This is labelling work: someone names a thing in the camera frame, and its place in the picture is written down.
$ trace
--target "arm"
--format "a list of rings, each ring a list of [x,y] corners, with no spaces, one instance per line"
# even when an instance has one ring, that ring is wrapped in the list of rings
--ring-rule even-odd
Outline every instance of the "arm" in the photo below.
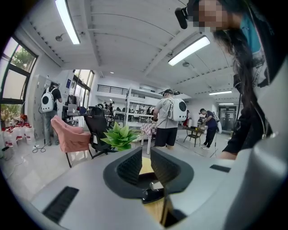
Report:
[[[212,116],[210,115],[209,117],[207,117],[206,118],[206,120],[205,121],[203,121],[203,124],[206,124],[208,121],[210,121],[211,120],[211,118],[212,118]]]
[[[241,116],[236,122],[236,129],[228,145],[223,150],[218,158],[222,159],[235,159],[238,152],[242,149],[242,145],[246,140],[247,134],[251,126],[250,112],[243,109]]]
[[[56,98],[58,99],[58,101],[60,102],[60,103],[62,103],[62,98],[61,98],[61,93],[60,93],[60,90],[59,89],[57,89],[56,90],[57,92],[57,94],[56,94]]]
[[[155,108],[153,112],[154,120],[157,119],[158,113],[159,113],[159,110]]]
[[[153,118],[154,118],[154,120],[155,119],[157,119],[157,117],[158,117],[158,113],[159,113],[159,110],[162,108],[162,100],[160,100],[159,102],[158,102],[158,104],[155,106],[155,109],[154,109],[154,112],[153,112]]]

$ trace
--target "gray t-shirt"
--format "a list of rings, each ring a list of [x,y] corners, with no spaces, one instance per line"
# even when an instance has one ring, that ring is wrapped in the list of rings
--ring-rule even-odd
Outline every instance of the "gray t-shirt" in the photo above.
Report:
[[[171,101],[168,98],[161,99],[155,106],[159,110],[157,128],[177,128],[178,121],[168,119],[168,111]]]

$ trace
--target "robot backpack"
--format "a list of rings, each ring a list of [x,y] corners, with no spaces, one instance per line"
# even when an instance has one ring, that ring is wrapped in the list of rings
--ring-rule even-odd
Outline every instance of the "robot backpack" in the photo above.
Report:
[[[41,108],[44,113],[51,112],[54,109],[54,97],[52,95],[53,90],[49,92],[49,88],[46,89],[46,92],[43,94],[41,99]]]
[[[187,107],[185,102],[180,98],[168,98],[168,100],[171,102],[168,111],[168,118],[174,121],[186,120]]]

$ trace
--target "shorts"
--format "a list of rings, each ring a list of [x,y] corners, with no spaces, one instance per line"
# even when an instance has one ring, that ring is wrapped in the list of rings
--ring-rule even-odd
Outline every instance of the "shorts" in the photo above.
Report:
[[[157,128],[155,146],[174,146],[178,128]]]

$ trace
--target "hand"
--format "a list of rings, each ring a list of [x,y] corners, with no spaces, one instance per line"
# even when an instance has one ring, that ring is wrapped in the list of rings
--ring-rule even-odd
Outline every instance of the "hand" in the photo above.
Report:
[[[230,152],[223,151],[217,158],[219,159],[228,159],[228,160],[235,160],[237,155],[232,154]]]

